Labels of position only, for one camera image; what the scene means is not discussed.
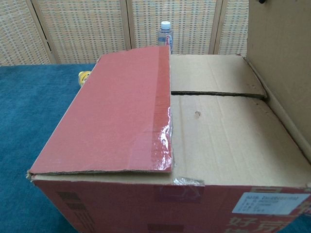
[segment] cardboard box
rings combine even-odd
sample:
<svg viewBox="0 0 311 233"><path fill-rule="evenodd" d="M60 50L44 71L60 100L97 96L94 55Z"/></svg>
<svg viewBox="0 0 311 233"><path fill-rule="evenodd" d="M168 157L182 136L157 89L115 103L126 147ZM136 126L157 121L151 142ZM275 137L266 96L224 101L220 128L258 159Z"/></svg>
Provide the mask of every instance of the cardboard box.
<svg viewBox="0 0 311 233"><path fill-rule="evenodd" d="M299 12L296 22L310 17L302 10L306 4L250 1L246 59L172 55L170 101L167 48L102 56L30 169L30 179L84 233L274 233L282 229L311 205L311 165L306 159L310 157L310 93L298 97L301 85L309 88L311 81L306 78L309 66L292 66L292 49L277 50L273 45L280 43L283 48L289 38L296 38L290 33L299 28L282 19L293 9ZM258 20L261 15L270 20ZM281 29L271 29L275 22L288 31L281 41L276 41ZM299 49L303 39L297 40L291 46ZM299 59L306 59L308 50L299 50ZM284 62L294 71L299 69L295 85L288 67L278 73ZM125 77L131 79L124 83ZM143 109L136 107L134 97L144 103ZM121 108L109 111L107 105L112 104ZM163 108L155 111L158 105ZM130 131L141 115L146 130ZM155 117L161 120L154 131ZM133 138L138 135L137 140L128 143L119 136L107 143L100 137L107 128ZM163 132L159 150L150 149ZM130 152L131 146L137 153Z"/></svg>

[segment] bottle label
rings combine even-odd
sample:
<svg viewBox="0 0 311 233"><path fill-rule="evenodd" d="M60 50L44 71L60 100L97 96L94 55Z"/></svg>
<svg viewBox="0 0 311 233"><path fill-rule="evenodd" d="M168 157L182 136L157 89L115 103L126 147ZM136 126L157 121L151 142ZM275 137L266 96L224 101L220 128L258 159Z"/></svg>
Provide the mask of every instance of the bottle label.
<svg viewBox="0 0 311 233"><path fill-rule="evenodd" d="M173 52L173 37L171 35L165 36L165 45L169 45L171 47L171 53Z"/></svg>

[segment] bottle cap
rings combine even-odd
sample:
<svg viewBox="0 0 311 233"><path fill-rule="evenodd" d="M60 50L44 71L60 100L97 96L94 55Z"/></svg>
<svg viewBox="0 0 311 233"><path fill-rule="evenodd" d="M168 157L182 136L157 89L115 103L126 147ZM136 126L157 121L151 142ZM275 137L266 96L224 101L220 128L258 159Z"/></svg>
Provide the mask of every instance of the bottle cap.
<svg viewBox="0 0 311 233"><path fill-rule="evenodd" d="M161 29L171 29L171 22L169 22L169 21L162 21L161 22Z"/></svg>

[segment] corrugated cardboard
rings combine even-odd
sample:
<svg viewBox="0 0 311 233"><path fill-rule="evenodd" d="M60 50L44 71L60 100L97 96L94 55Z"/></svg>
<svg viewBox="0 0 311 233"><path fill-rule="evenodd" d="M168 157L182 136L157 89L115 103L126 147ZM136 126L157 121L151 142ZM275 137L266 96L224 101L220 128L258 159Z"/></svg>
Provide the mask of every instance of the corrugated cardboard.
<svg viewBox="0 0 311 233"><path fill-rule="evenodd" d="M103 55L30 173L170 171L168 47Z"/></svg>
<svg viewBox="0 0 311 233"><path fill-rule="evenodd" d="M277 232L302 213L232 213L245 192L310 193L311 166L261 100L172 96L171 173L35 175L81 232ZM199 186L174 185L181 177Z"/></svg>
<svg viewBox="0 0 311 233"><path fill-rule="evenodd" d="M172 55L172 94L214 94L264 98L251 67L236 55Z"/></svg>
<svg viewBox="0 0 311 233"><path fill-rule="evenodd" d="M269 106L311 161L309 0L249 2L247 59L269 91Z"/></svg>

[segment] red box flap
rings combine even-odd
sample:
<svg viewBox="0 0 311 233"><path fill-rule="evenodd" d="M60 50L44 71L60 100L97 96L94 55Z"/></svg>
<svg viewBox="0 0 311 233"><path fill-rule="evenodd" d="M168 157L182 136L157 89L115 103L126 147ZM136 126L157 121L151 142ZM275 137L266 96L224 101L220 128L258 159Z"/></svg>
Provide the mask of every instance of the red box flap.
<svg viewBox="0 0 311 233"><path fill-rule="evenodd" d="M172 169L169 47L101 56L30 172Z"/></svg>

